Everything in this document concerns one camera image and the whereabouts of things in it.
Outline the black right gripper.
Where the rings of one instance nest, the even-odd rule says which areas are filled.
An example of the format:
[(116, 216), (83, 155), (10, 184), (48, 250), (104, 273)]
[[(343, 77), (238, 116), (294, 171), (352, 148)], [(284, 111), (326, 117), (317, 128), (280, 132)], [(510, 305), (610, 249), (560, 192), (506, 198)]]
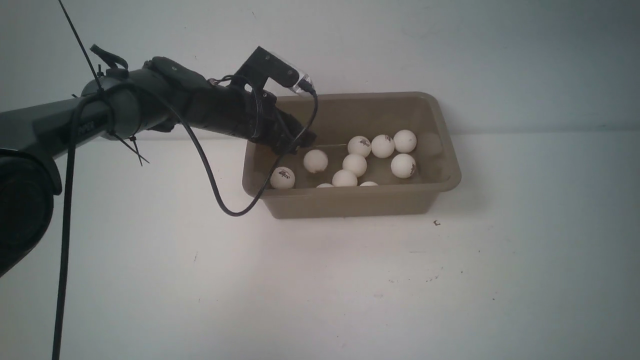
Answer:
[(317, 134), (276, 103), (270, 92), (255, 99), (244, 89), (214, 85), (192, 96), (185, 120), (196, 129), (270, 147), (276, 156), (297, 155), (298, 148), (313, 146)]

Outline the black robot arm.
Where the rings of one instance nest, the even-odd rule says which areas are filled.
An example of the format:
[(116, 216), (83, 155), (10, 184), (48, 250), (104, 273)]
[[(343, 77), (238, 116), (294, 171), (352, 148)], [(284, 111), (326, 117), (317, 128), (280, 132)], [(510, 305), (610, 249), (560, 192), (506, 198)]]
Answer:
[(1, 114), (1, 273), (6, 274), (42, 239), (63, 191), (56, 159), (98, 137), (121, 141), (140, 132), (171, 132), (184, 121), (254, 144), (276, 155), (309, 148), (316, 133), (277, 107), (265, 91), (274, 80), (293, 92), (315, 94), (306, 73), (276, 54), (256, 48), (240, 69), (206, 79), (167, 57), (142, 68), (108, 69), (81, 95)]

